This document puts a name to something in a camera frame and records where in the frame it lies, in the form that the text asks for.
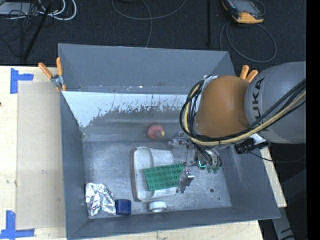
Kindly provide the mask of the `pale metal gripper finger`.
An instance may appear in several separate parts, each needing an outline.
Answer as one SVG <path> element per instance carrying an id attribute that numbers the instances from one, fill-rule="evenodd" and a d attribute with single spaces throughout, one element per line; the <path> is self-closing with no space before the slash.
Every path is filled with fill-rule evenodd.
<path id="1" fill-rule="evenodd" d="M 176 192 L 178 194 L 183 194 L 187 187 L 190 186 L 191 182 L 194 180 L 195 175 L 191 168 L 184 168 L 178 178 Z"/>
<path id="2" fill-rule="evenodd" d="M 190 146 L 189 136 L 184 131 L 179 131 L 168 141 L 169 147 L 176 147 L 178 145 L 185 147 Z"/>

